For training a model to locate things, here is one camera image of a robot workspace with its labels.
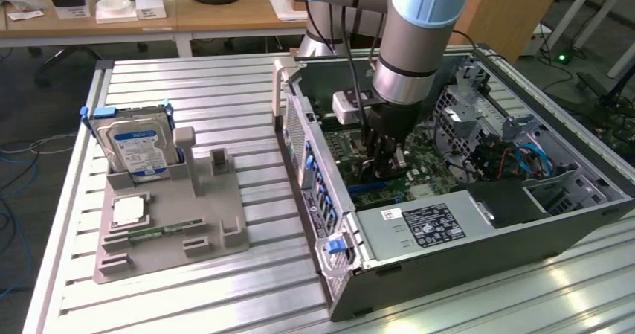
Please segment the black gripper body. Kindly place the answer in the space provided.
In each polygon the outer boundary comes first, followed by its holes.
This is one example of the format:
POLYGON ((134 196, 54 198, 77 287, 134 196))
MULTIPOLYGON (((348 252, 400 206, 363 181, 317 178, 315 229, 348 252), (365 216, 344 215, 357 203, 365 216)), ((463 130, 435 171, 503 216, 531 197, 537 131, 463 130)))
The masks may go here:
POLYGON ((420 115, 420 104, 397 105, 381 103, 371 106, 368 114, 369 133, 375 138, 387 136, 404 141, 411 134, 420 115))

